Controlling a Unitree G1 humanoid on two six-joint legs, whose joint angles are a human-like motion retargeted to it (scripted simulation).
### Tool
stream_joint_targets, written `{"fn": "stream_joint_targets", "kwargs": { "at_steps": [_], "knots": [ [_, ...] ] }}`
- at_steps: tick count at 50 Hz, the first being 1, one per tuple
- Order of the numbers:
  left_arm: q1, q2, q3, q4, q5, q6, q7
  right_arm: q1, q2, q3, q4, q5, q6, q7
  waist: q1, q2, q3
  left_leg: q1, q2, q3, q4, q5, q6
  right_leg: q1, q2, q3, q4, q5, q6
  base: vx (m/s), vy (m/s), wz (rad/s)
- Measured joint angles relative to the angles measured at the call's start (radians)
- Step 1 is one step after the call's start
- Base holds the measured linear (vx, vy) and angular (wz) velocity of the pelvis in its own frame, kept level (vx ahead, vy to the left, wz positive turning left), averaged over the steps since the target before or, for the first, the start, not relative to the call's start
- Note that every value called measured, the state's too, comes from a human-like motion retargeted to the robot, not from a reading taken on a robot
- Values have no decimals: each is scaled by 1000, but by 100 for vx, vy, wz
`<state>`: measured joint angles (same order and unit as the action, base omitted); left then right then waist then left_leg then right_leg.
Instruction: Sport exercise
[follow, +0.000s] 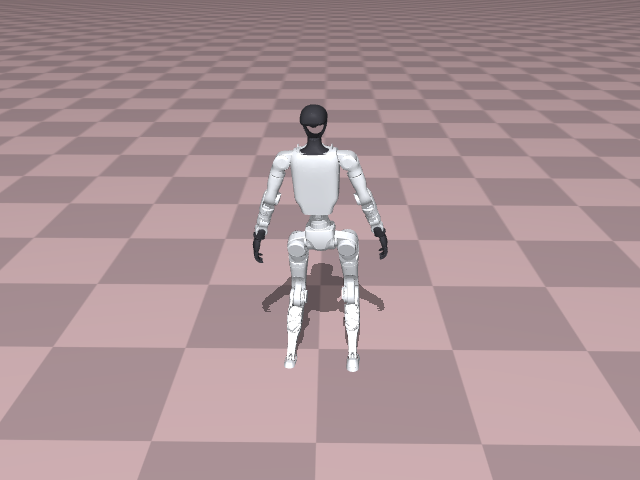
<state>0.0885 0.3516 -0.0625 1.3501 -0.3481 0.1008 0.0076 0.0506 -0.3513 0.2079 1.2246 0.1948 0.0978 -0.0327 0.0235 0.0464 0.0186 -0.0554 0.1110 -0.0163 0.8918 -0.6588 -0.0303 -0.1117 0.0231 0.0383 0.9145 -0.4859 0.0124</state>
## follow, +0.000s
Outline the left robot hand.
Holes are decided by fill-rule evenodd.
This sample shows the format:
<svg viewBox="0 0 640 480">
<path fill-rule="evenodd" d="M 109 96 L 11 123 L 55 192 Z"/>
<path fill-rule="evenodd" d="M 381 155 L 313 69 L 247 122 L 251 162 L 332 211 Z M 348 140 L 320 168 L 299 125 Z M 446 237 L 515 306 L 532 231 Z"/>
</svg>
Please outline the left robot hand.
<svg viewBox="0 0 640 480">
<path fill-rule="evenodd" d="M 257 262 L 259 262 L 259 263 L 263 263 L 263 258 L 259 257 L 259 256 L 262 256 L 262 254 L 259 253 L 258 251 L 260 249 L 261 240 L 265 239 L 265 233 L 266 232 L 265 232 L 264 229 L 260 229 L 258 231 L 257 235 L 256 235 L 255 232 L 253 233 L 253 236 L 254 236 L 254 241 L 253 241 L 254 257 L 255 257 L 255 260 Z"/>
</svg>

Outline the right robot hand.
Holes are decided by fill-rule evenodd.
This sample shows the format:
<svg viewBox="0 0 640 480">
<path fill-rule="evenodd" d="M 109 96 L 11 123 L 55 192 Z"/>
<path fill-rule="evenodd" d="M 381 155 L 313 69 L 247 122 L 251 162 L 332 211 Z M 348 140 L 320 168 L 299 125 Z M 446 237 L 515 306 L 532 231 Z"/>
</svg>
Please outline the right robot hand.
<svg viewBox="0 0 640 480">
<path fill-rule="evenodd" d="M 384 227 L 383 227 L 383 228 L 384 228 Z M 383 252 L 379 254 L 379 255 L 381 255 L 381 256 L 380 256 L 380 259 L 384 259 L 384 258 L 387 256 L 387 253 L 388 253 L 388 250 L 387 250 L 387 249 L 388 249 L 388 248 L 387 248 L 387 237 L 386 237 L 386 235 L 385 235 L 386 230 L 385 230 L 385 228 L 384 228 L 384 230 L 383 230 L 383 232 L 382 232 L 382 230 L 381 230 L 381 228 L 380 228 L 380 227 L 375 227 L 375 228 L 373 229 L 373 231 L 374 231 L 374 233 L 375 233 L 375 234 L 374 234 L 374 235 L 375 235 L 375 237 L 379 237 L 379 240 L 380 240 L 381 245 L 382 245 L 382 248 L 381 248 L 381 249 L 379 249 L 379 251 L 382 251 L 382 250 L 383 250 Z"/>
</svg>

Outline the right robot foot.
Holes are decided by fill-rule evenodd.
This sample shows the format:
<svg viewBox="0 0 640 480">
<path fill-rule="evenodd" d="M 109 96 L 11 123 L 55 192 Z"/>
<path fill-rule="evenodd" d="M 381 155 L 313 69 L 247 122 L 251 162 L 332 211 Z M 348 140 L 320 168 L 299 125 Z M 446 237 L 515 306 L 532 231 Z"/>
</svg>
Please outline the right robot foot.
<svg viewBox="0 0 640 480">
<path fill-rule="evenodd" d="M 349 356 L 349 355 L 348 355 Z M 346 364 L 346 369 L 350 372 L 356 372 L 359 369 L 359 361 L 360 361 L 360 357 L 357 354 L 358 359 L 354 358 L 354 354 L 352 353 L 351 358 L 348 359 L 347 357 L 347 364 Z"/>
</svg>

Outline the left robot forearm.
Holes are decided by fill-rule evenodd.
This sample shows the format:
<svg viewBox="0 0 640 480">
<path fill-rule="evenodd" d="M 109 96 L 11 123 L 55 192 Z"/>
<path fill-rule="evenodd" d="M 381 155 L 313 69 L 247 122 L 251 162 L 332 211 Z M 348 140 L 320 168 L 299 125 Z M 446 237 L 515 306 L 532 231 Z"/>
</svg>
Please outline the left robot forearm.
<svg viewBox="0 0 640 480">
<path fill-rule="evenodd" d="M 265 192 L 263 194 L 263 197 L 262 197 L 262 200 L 261 200 L 261 204 L 260 204 L 260 207 L 259 207 L 260 211 L 259 211 L 259 214 L 258 214 L 258 217 L 257 217 L 257 224 L 255 225 L 255 233 L 256 233 L 256 235 L 257 235 L 257 233 L 258 233 L 258 231 L 260 229 L 264 229 L 265 232 L 266 232 L 265 236 L 267 235 L 267 233 L 268 233 L 267 228 L 268 228 L 268 225 L 270 224 L 272 213 L 274 212 L 274 209 L 275 209 L 275 207 L 273 205 L 269 205 L 269 204 L 263 202 L 266 192 L 267 192 L 267 189 L 265 190 Z"/>
</svg>

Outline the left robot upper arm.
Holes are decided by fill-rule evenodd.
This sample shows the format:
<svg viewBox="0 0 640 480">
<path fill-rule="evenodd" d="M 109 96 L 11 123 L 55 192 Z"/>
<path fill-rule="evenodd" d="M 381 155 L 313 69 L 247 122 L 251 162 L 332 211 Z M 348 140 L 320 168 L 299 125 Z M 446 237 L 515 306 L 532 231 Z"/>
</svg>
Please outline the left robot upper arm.
<svg viewBox="0 0 640 480">
<path fill-rule="evenodd" d="M 284 170 L 287 170 L 290 166 L 292 152 L 293 150 L 280 151 L 276 155 L 270 170 L 267 192 L 263 202 L 273 206 L 278 205 L 281 197 L 279 189 L 286 174 Z"/>
</svg>

